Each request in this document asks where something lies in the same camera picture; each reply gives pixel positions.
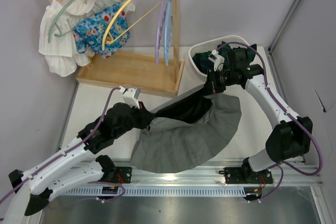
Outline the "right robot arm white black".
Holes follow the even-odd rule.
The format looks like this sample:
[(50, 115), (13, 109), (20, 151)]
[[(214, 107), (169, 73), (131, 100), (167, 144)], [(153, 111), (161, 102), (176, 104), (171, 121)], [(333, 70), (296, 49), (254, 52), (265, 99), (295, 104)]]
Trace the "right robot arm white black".
[(241, 86), (257, 101), (272, 126), (265, 148), (243, 161), (241, 174), (247, 183), (251, 184), (257, 173), (309, 151), (312, 121), (300, 117), (273, 91), (263, 67), (248, 62), (246, 48), (234, 48), (226, 57), (212, 50), (208, 58), (214, 68), (208, 71), (205, 87), (219, 93), (228, 86)]

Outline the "grey pleated skirt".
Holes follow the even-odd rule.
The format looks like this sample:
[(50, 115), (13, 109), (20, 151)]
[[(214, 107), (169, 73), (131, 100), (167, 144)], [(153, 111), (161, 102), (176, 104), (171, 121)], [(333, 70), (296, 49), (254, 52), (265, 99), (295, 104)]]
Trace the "grey pleated skirt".
[(215, 157), (232, 140), (241, 119), (238, 97), (204, 95), (192, 88), (151, 110), (154, 119), (139, 133), (131, 164), (156, 174), (192, 169)]

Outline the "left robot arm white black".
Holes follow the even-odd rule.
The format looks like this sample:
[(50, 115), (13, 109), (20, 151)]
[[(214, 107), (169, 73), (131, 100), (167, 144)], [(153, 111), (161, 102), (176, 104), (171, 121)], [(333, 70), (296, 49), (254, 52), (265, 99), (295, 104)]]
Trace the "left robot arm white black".
[(9, 180), (20, 207), (15, 217), (34, 215), (60, 194), (90, 182), (110, 182), (115, 165), (107, 155), (99, 155), (126, 132), (146, 128), (155, 118), (142, 102), (137, 106), (116, 103), (104, 108), (100, 117), (85, 126), (63, 149), (39, 165), (26, 170), (14, 170)]

